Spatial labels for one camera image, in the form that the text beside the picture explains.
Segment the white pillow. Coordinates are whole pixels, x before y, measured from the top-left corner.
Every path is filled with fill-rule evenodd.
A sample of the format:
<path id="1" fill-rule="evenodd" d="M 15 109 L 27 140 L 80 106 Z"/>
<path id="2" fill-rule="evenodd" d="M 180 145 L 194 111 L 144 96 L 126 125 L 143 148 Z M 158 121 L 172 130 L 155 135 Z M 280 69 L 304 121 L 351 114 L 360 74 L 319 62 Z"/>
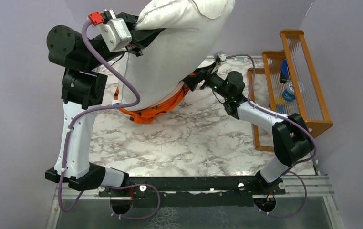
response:
<path id="1" fill-rule="evenodd" d="M 140 12 L 138 30 L 161 29 L 142 55 L 128 55 L 119 100 L 129 111 L 155 106 L 173 96 L 182 80 L 209 55 L 235 7 L 233 0 L 153 0 Z"/>

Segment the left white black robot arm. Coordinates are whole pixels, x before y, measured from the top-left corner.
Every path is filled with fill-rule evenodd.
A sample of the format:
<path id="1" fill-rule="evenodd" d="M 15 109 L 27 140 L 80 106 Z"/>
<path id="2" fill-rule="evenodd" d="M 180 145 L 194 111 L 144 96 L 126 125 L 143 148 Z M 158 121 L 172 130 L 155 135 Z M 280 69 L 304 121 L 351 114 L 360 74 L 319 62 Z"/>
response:
<path id="1" fill-rule="evenodd" d="M 46 43 L 49 61 L 65 68 L 62 79 L 64 126 L 61 149 L 54 167 L 45 172 L 49 181 L 77 191 L 110 186 L 118 196 L 129 190 L 126 172 L 106 168 L 89 161 L 89 146 L 97 112 L 102 101 L 107 76 L 96 72 L 100 66 L 124 53 L 141 56 L 142 50 L 162 29 L 136 30 L 138 17 L 112 12 L 89 15 L 87 26 L 100 29 L 100 35 L 89 39 L 87 32 L 77 32 L 65 25 L 54 26 Z"/>

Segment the orange patterned pillowcase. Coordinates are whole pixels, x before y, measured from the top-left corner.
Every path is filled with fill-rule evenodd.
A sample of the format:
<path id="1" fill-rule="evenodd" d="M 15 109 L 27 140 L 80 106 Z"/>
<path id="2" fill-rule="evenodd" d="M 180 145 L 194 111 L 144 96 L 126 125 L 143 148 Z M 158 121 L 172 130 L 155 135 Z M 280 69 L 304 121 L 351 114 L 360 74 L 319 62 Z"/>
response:
<path id="1" fill-rule="evenodd" d="M 183 82 L 187 76 L 195 77 L 197 65 L 181 68 L 128 67 L 124 78 L 140 95 L 140 102 L 119 111 L 137 124 L 151 124 L 158 117 L 172 111 L 190 91 Z"/>

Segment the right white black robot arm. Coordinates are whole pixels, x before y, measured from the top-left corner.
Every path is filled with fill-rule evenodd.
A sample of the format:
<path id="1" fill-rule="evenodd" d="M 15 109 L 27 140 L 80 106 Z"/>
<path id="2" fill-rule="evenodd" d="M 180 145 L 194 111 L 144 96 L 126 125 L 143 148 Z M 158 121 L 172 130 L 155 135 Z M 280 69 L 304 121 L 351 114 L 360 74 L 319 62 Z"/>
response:
<path id="1" fill-rule="evenodd" d="M 223 97 L 223 106 L 228 115 L 272 133 L 275 156 L 256 174 L 254 188 L 258 193 L 266 194 L 272 190 L 277 179 L 315 150 L 314 139 L 299 114 L 276 113 L 243 95 L 246 85 L 240 72 L 231 71 L 223 79 L 214 66 L 207 66 L 196 69 L 183 82 L 191 91 L 202 83 L 202 88 L 208 87 Z"/>

